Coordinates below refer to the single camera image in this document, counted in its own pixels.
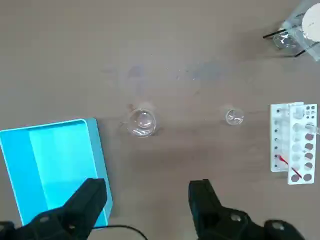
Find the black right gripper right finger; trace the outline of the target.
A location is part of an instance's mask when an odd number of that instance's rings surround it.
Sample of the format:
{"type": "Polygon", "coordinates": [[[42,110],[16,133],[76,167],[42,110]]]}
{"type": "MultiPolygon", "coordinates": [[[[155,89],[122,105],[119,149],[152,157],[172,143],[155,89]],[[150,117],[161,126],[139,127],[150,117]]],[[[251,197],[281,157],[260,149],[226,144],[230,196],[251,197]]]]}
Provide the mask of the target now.
{"type": "Polygon", "coordinates": [[[188,203],[199,240],[303,240],[290,223],[269,219],[258,225],[241,210],[221,204],[208,179],[192,180],[188,203]]]}

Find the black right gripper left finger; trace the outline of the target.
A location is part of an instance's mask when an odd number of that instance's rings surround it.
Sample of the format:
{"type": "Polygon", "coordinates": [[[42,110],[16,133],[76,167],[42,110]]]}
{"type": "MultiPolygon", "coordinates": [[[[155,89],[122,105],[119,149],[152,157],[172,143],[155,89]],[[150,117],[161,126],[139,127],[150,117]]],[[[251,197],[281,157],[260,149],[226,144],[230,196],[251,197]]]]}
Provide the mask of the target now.
{"type": "Polygon", "coordinates": [[[103,178],[88,178],[64,205],[38,214],[25,226],[0,222],[2,240],[86,240],[107,202],[103,178]]]}

